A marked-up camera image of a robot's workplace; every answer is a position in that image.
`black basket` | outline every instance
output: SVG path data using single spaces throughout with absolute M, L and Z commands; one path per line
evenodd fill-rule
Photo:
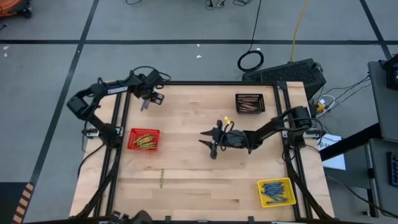
M 266 110 L 262 94 L 235 94 L 235 103 L 239 114 L 259 114 Z

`orange object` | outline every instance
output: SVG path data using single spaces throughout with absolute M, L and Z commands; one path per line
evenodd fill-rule
M 32 17 L 31 11 L 27 8 L 30 0 L 0 0 L 0 17 L 20 14 L 25 18 Z
M 139 139 L 141 136 L 149 134 L 154 137 L 154 139 L 151 142 L 156 143 L 156 148 L 155 149 L 140 149 L 138 145 L 135 143 L 137 139 Z M 132 128 L 130 131 L 130 137 L 129 137 L 129 142 L 127 144 L 128 149 L 132 150 L 140 150 L 140 151 L 156 151 L 158 142 L 160 138 L 160 131 L 156 129 L 141 129 L 141 128 Z

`black metal frame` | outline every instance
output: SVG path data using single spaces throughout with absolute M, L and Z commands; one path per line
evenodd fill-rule
M 280 102 L 280 95 L 279 95 L 279 89 L 282 89 L 283 94 L 284 94 L 284 100 L 285 100 L 285 106 L 286 109 L 290 109 L 291 105 L 290 105 L 290 99 L 289 99 L 289 92 L 287 90 L 287 84 L 286 82 L 260 82 L 260 83 L 253 83 L 253 82 L 213 82 L 213 81 L 198 81 L 198 82 L 186 82 L 186 81 L 180 81 L 180 82 L 167 82 L 165 83 L 165 85 L 221 85 L 221 86 L 225 86 L 225 85 L 232 85 L 232 86 L 272 86 L 274 89 L 274 96 L 275 96 L 275 102 L 276 102 L 276 108 L 277 108 L 277 114 L 280 115 L 282 114 L 282 105 Z M 129 112 L 129 104 L 130 104 L 130 94 L 126 95 L 126 99 L 124 101 L 124 108 L 123 108 L 123 115 L 122 115 L 122 121 L 121 121 L 121 127 L 123 128 L 123 136 L 125 135 L 125 126 L 126 126 L 126 122 L 127 122 L 127 115 Z M 116 101 L 115 101 L 115 106 L 114 106 L 114 110 L 113 110 L 113 116 L 112 116 L 112 120 L 111 123 L 112 124 L 116 124 L 117 122 L 117 118 L 118 118 L 118 114 L 119 114 L 119 109 L 120 109 L 120 102 L 121 102 L 121 94 L 118 94 L 116 96 Z M 282 137 L 282 143 L 284 146 L 284 149 L 288 149 L 289 145 L 287 144 L 287 141 L 284 141 L 284 137 L 281 135 Z M 101 185 L 104 182 L 104 179 L 106 177 L 106 174 L 108 173 L 108 167 L 109 167 L 109 160 L 110 160 L 110 155 L 111 155 L 111 151 L 113 149 L 111 148 L 106 148 L 106 152 L 105 152 L 105 157 L 104 157 L 104 162 L 103 162 L 103 167 L 101 170 L 101 178 L 99 181 L 99 184 Z M 115 156 L 115 160 L 114 163 L 119 164 L 120 161 L 120 155 L 121 155 L 121 151 L 122 151 L 122 147 L 118 147 L 116 148 L 116 156 Z M 296 150 L 296 163 L 297 163 L 297 170 L 298 170 L 298 175 L 301 179 L 301 181 L 304 183 L 305 186 L 307 186 L 306 184 L 306 180 L 305 180 L 305 175 L 304 175 L 304 171 L 303 171 L 303 164 L 302 164 L 302 160 L 301 160 L 301 155 L 300 155 L 300 151 Z M 106 205 L 106 215 L 111 215 L 112 212 L 112 207 L 113 207 L 113 199 L 114 199 L 114 194 L 115 194 L 115 190 L 116 190 L 116 181 L 118 179 L 118 169 L 116 171 L 116 175 L 114 176 L 113 180 L 110 183 L 110 188 L 109 188 L 109 197 L 108 197 L 108 201 L 107 201 L 107 205 Z M 294 195 L 295 197 L 297 196 L 297 190 L 295 188 L 295 185 L 293 185 L 293 190 L 294 190 Z M 306 218 L 313 218 L 312 216 L 312 209 L 307 201 L 306 198 L 303 198 L 304 201 L 304 205 L 305 205 L 305 213 L 306 213 Z M 101 203 L 102 203 L 102 197 L 98 200 L 98 203 L 95 206 L 95 210 L 94 210 L 94 217 L 98 217 L 100 215 L 100 210 L 101 210 Z M 302 218 L 300 215 L 300 209 L 299 209 L 299 205 L 296 203 L 295 205 L 293 205 L 293 209 L 294 209 L 294 216 L 295 219 L 300 219 Z M 248 217 L 249 220 L 253 220 L 254 222 L 254 217 Z M 223 223 L 239 223 L 239 222 L 234 222 L 234 221 L 225 221 Z

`yellow cable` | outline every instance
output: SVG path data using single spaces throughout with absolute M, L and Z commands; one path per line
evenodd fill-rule
M 297 25 L 296 25 L 296 29 L 294 30 L 293 44 L 292 44 L 292 55 L 290 56 L 290 62 L 293 62 L 297 31 L 299 30 L 301 20 L 303 19 L 303 15 L 304 15 L 305 9 L 307 8 L 307 3 L 308 3 L 308 0 L 305 0 L 304 7 L 301 10 L 300 18 L 298 19 L 298 22 L 297 22 Z

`white paper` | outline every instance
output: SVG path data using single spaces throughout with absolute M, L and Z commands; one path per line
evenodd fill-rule
M 318 148 L 322 149 L 331 146 L 332 144 L 341 140 L 341 136 L 335 136 L 332 134 L 325 134 L 321 139 L 318 140 Z M 346 163 L 344 161 L 344 155 L 339 155 L 322 162 L 324 167 L 346 170 Z

